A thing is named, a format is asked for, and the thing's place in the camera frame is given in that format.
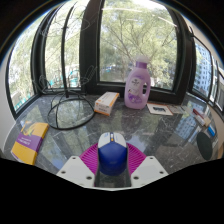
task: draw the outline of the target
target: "yellow box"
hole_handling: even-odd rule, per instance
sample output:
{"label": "yellow box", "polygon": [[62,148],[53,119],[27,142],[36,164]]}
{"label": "yellow box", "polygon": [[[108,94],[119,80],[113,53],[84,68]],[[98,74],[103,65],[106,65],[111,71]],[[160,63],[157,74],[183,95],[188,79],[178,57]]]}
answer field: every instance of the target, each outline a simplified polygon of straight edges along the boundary
{"label": "yellow box", "polygon": [[95,102],[94,111],[101,113],[107,116],[110,116],[110,113],[113,109],[113,106],[119,97],[119,93],[106,92]]}

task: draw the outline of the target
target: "bottle cap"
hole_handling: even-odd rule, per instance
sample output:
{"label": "bottle cap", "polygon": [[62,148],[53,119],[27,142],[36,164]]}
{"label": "bottle cap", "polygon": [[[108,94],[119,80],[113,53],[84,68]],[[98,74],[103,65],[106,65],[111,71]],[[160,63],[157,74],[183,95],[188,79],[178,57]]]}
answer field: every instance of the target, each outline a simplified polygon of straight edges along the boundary
{"label": "bottle cap", "polygon": [[136,57],[136,61],[148,64],[149,63],[149,58],[145,55],[138,55]]}

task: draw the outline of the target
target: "purple bottle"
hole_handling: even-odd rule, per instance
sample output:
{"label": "purple bottle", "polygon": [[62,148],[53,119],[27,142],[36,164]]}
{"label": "purple bottle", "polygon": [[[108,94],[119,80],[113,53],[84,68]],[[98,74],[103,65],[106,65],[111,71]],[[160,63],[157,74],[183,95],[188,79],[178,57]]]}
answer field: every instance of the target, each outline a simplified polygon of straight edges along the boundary
{"label": "purple bottle", "polygon": [[[127,107],[133,109],[142,109],[148,101],[151,79],[147,70],[148,58],[144,55],[138,56],[136,66],[130,72],[126,85],[124,102]],[[147,84],[146,93],[143,94],[143,86]]]}

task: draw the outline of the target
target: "bottle label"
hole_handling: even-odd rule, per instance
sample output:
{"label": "bottle label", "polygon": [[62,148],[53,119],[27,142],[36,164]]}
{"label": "bottle label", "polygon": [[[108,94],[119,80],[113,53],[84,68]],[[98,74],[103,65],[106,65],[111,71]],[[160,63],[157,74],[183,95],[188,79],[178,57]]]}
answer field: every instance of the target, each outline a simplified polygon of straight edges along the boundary
{"label": "bottle label", "polygon": [[139,89],[141,86],[142,80],[139,78],[132,78],[128,88],[128,99],[132,103],[141,103],[142,99],[139,97]]}

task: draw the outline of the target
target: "window frame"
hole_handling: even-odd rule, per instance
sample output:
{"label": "window frame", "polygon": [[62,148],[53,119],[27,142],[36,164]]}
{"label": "window frame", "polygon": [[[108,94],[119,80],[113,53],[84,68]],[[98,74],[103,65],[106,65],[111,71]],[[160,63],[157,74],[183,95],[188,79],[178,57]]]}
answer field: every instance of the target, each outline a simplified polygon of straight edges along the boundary
{"label": "window frame", "polygon": [[[121,97],[124,97],[125,83],[114,82],[100,82],[99,81],[99,52],[100,52],[100,29],[102,21],[102,8],[105,0],[90,1],[84,15],[84,19],[88,20],[98,13],[97,23],[93,23],[90,29],[85,30],[80,37],[80,53],[81,53],[81,71],[84,72],[85,67],[94,65],[97,67],[96,76],[86,85],[88,94],[102,95],[106,91],[119,92]],[[177,65],[175,83],[173,91],[152,87],[149,95],[149,100],[159,101],[172,104],[181,104],[185,96],[188,82],[190,79],[191,69],[191,53],[192,53],[192,39],[190,32],[184,21],[183,17],[174,11],[168,10],[172,19],[178,24],[177,39],[178,52],[177,52]]]}
{"label": "window frame", "polygon": [[[41,75],[43,75],[45,78],[47,78],[46,77],[46,66],[45,66],[45,49],[46,49],[47,36],[39,35],[39,33],[41,30],[45,30],[45,32],[48,33],[53,19],[55,18],[57,13],[60,11],[60,9],[65,4],[66,4],[66,2],[65,3],[62,2],[61,5],[52,9],[48,13],[48,15],[44,18],[44,20],[42,21],[42,24],[39,26],[38,31],[36,33],[35,40],[33,42],[32,59],[31,59],[31,64],[32,64],[31,68],[32,68],[33,77],[35,77],[36,84],[39,84],[38,80]],[[71,8],[68,10],[66,18],[70,16],[69,12],[70,12]],[[65,38],[63,38],[63,35],[65,35],[65,32],[62,32],[61,49],[60,49],[61,54],[63,52],[63,57],[62,57],[63,59],[61,60],[61,64],[60,64],[61,71],[62,71],[63,84],[64,84],[64,82],[66,82],[65,71],[64,71],[65,68],[62,68],[62,66],[65,63],[64,62]],[[66,91],[68,89],[67,85],[68,84],[66,83],[66,85],[64,85],[63,88],[54,88],[53,89],[54,93],[50,89],[46,89],[46,92],[49,95],[54,95],[54,94],[57,94],[64,90],[66,92],[66,96],[68,97],[68,93]],[[83,85],[81,87],[69,87],[69,89],[75,90],[79,94],[85,94],[85,86],[83,86]]]}
{"label": "window frame", "polygon": [[216,99],[217,99],[217,96],[218,96],[218,90],[219,90],[219,75],[218,75],[219,71],[218,71],[218,62],[217,62],[217,60],[216,60],[215,58],[214,58],[214,63],[213,63],[213,60],[212,60],[212,64],[213,64],[213,69],[212,69],[212,70],[214,70],[214,64],[215,64],[215,66],[216,66],[216,71],[217,71],[217,87],[216,87],[216,93],[215,93],[214,102],[212,102],[212,101],[210,100],[210,97],[211,97],[211,95],[210,95],[208,103],[209,103],[210,106],[215,107],[215,105],[216,105],[215,102],[216,102]]}
{"label": "window frame", "polygon": [[224,110],[221,111],[220,108],[217,106],[217,102],[216,102],[217,98],[218,98],[219,86],[220,86],[220,78],[219,78],[219,76],[221,75],[223,77],[223,75],[222,75],[221,71],[219,70],[218,61],[216,61],[216,66],[217,66],[218,85],[217,85],[217,92],[216,92],[213,108],[216,111],[216,113],[221,117],[222,121],[224,122]]}
{"label": "window frame", "polygon": [[25,103],[23,103],[21,105],[21,107],[18,108],[18,110],[15,110],[15,108],[13,106],[11,94],[10,94],[10,88],[9,88],[9,66],[10,66],[12,52],[15,48],[15,45],[16,45],[16,41],[14,42],[14,44],[10,50],[10,54],[9,54],[7,65],[6,65],[5,89],[6,89],[6,97],[8,100],[8,104],[9,104],[9,108],[11,110],[12,116],[14,117],[14,119],[17,119],[27,107],[29,107],[35,100],[37,100],[39,98],[39,96],[36,91],[36,88],[34,88],[34,85],[32,83],[34,95],[31,96]]}

